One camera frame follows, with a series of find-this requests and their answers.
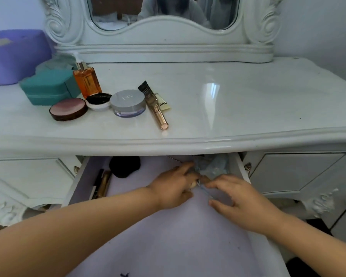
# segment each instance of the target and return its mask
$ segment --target orange perfume bottle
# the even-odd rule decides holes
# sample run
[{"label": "orange perfume bottle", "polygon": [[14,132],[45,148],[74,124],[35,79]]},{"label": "orange perfume bottle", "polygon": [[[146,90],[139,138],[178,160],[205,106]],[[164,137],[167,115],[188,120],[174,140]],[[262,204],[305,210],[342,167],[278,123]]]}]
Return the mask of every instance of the orange perfume bottle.
[{"label": "orange perfume bottle", "polygon": [[74,78],[81,90],[83,97],[86,99],[88,96],[96,93],[101,93],[101,87],[97,79],[95,69],[88,67],[78,52],[73,55],[76,59],[76,65],[78,70],[73,71]]}]

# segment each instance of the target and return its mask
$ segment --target green box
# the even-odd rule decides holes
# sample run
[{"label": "green box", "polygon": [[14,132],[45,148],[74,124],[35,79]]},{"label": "green box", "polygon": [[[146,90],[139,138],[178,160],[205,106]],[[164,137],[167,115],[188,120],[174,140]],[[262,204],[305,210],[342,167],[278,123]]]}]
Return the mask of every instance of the green box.
[{"label": "green box", "polygon": [[52,106],[67,98],[76,98],[80,89],[73,70],[44,70],[19,82],[20,87],[35,106]]}]

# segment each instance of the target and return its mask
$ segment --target purple basket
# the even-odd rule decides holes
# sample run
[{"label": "purple basket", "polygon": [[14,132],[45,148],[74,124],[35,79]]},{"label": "purple basket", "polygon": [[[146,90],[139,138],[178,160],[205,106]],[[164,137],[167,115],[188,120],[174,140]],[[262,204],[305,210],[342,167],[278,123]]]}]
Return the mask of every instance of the purple basket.
[{"label": "purple basket", "polygon": [[51,59],[51,49],[42,30],[3,30],[0,39],[0,85],[18,83],[35,74],[37,65]]}]

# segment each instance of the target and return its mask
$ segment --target white ornate mirror frame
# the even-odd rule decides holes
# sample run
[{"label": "white ornate mirror frame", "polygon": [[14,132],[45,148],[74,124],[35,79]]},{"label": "white ornate mirror frame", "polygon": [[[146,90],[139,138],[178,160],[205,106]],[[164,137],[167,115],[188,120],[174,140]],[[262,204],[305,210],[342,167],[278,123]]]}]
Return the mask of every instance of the white ornate mirror frame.
[{"label": "white ornate mirror frame", "polygon": [[210,30],[174,16],[146,18],[120,30],[97,27],[87,0],[43,0],[46,32],[60,53],[78,51],[96,62],[269,62],[280,29],[282,0],[240,0],[226,30]]}]

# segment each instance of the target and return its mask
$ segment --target white vanity table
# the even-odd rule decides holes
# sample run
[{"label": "white vanity table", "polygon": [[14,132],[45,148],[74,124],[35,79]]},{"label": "white vanity table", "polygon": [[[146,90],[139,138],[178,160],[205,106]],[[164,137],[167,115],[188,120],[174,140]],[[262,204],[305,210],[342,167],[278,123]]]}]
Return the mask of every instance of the white vanity table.
[{"label": "white vanity table", "polygon": [[[86,0],[45,0],[58,52],[79,51],[103,92],[147,80],[172,107],[170,127],[160,130],[148,110],[57,122],[18,85],[0,86],[0,224],[27,208],[88,200],[110,156],[229,153],[231,172],[270,198],[308,200],[346,182],[346,81],[306,59],[273,60],[280,1],[240,0],[226,30],[159,16],[105,31]],[[264,274],[287,276],[273,245],[249,236]]]}]

